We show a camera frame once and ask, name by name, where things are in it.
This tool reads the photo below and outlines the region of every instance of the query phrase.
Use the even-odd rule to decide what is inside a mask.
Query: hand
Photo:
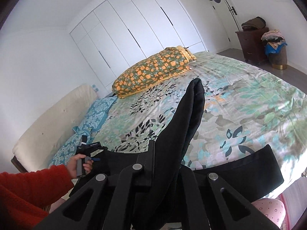
[[[68,164],[66,165],[66,168],[72,179],[75,179],[77,177],[77,160],[85,157],[86,155],[77,154],[70,158]],[[93,162],[93,160],[90,160],[83,164],[86,174],[90,173],[90,171],[93,169]]]

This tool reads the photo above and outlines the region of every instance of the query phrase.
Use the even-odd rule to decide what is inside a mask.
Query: bed sheet
[[[94,141],[109,150],[146,151],[170,122],[189,82],[200,78],[205,108],[183,164],[194,169],[243,158],[269,144],[284,183],[266,197],[276,198],[307,166],[307,98],[280,78],[228,57],[197,53],[191,70],[118,99]]]

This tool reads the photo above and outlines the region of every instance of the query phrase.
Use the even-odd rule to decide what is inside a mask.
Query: metal screw
[[[96,180],[99,181],[99,182],[103,181],[105,178],[106,178],[106,176],[104,174],[98,174],[96,176]]]
[[[219,178],[219,176],[216,173],[210,173],[209,178],[215,181],[217,178]]]
[[[142,164],[139,164],[139,163],[136,163],[132,166],[134,170],[140,170],[142,167],[143,167]]]

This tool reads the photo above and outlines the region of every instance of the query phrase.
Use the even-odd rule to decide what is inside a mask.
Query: blue pillow
[[[78,131],[57,151],[48,167],[51,165],[67,164],[69,159],[75,155],[82,135],[87,136],[87,144],[91,142],[91,132],[89,130]]]
[[[92,128],[91,132],[99,131],[108,118],[108,112],[116,100],[117,97],[97,99],[88,109],[87,115],[82,120],[81,124],[77,128],[73,128],[73,130],[78,132]]]

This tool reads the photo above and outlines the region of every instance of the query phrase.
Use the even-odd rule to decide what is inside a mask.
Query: laundry basket
[[[288,67],[286,46],[283,46],[279,53],[270,53],[269,61],[275,69],[283,70]]]

